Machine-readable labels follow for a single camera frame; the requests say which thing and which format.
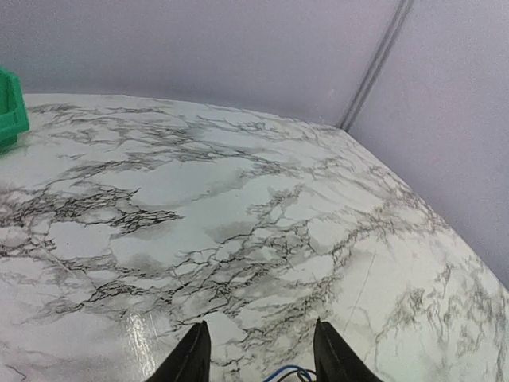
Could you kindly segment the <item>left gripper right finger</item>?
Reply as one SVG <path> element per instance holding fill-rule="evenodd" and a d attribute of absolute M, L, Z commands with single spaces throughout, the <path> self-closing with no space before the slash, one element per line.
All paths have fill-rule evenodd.
<path fill-rule="evenodd" d="M 382 382 L 330 322 L 316 321 L 313 358 L 317 382 Z"/>

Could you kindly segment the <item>right green bin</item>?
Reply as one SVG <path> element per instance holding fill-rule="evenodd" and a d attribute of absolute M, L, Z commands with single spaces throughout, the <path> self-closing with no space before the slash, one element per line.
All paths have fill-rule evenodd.
<path fill-rule="evenodd" d="M 29 119 L 19 78 L 1 69 L 0 75 L 0 145 L 12 146 L 18 135 L 29 130 Z"/>

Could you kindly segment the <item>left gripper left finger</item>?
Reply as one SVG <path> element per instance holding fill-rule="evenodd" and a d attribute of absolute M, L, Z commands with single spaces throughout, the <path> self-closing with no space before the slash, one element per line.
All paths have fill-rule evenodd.
<path fill-rule="evenodd" d="M 209 382 L 211 338 L 206 321 L 194 324 L 146 382 Z"/>

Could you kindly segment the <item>right corner aluminium post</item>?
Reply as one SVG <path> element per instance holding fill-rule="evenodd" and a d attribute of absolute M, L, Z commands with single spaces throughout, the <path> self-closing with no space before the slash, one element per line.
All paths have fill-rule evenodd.
<path fill-rule="evenodd" d="M 387 62 L 387 58 L 389 57 L 394 43 L 401 33 L 402 27 L 412 10 L 413 4 L 414 0 L 398 1 L 390 23 L 386 27 L 382 35 L 382 39 L 376 46 L 375 52 L 368 63 L 367 70 L 364 73 L 356 92 L 349 102 L 342 118 L 336 124 L 336 127 L 342 131 L 349 132 L 357 119 L 357 116 L 362 110 L 380 72 L 383 70 L 383 66 Z"/>

